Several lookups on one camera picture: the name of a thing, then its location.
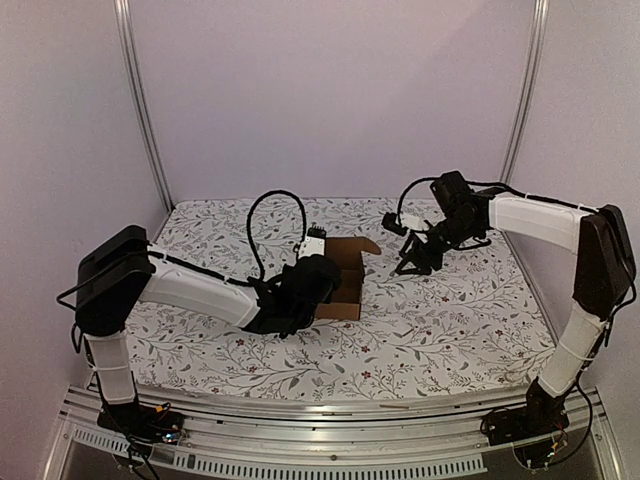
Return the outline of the brown cardboard box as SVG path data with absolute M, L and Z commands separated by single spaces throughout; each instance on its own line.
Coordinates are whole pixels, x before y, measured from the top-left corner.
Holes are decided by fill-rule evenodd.
M 316 310 L 320 320 L 358 321 L 361 314 L 364 254 L 380 255 L 380 247 L 366 237 L 329 237 L 325 255 L 341 270 L 341 285 L 333 292 L 331 301 Z

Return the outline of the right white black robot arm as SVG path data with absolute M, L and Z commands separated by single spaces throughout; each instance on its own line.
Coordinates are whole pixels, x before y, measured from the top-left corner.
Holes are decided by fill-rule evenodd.
M 450 251 L 431 275 L 395 276 L 414 332 L 421 394 L 528 385 L 550 360 L 571 311 L 576 258 L 567 249 L 492 230 L 484 247 Z

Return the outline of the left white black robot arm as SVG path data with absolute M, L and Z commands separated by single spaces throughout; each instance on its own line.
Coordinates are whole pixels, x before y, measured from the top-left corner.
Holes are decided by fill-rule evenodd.
M 148 426 L 129 363 L 125 324 L 139 303 L 169 305 L 207 315 L 245 332 L 281 337 L 308 328 L 317 308 L 341 286 L 341 270 L 325 242 L 305 239 L 294 265 L 274 277 L 226 277 L 171 256 L 130 225 L 81 260 L 77 282 L 56 301 L 74 313 L 74 328 L 88 347 L 91 369 L 111 419 L 128 434 Z

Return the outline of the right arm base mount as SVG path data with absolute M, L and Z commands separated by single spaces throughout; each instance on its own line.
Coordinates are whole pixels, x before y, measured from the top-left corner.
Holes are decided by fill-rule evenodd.
M 566 395 L 553 397 L 534 383 L 526 392 L 523 406 L 500 407 L 484 415 L 480 432 L 495 446 L 564 429 L 569 426 L 565 399 Z

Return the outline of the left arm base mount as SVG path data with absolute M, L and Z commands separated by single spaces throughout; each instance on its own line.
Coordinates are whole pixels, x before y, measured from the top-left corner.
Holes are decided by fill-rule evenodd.
M 138 396 L 128 403 L 112 404 L 102 398 L 99 427 L 121 433 L 128 440 L 146 444 L 176 444 L 185 435 L 185 416 L 170 402 L 148 406 Z

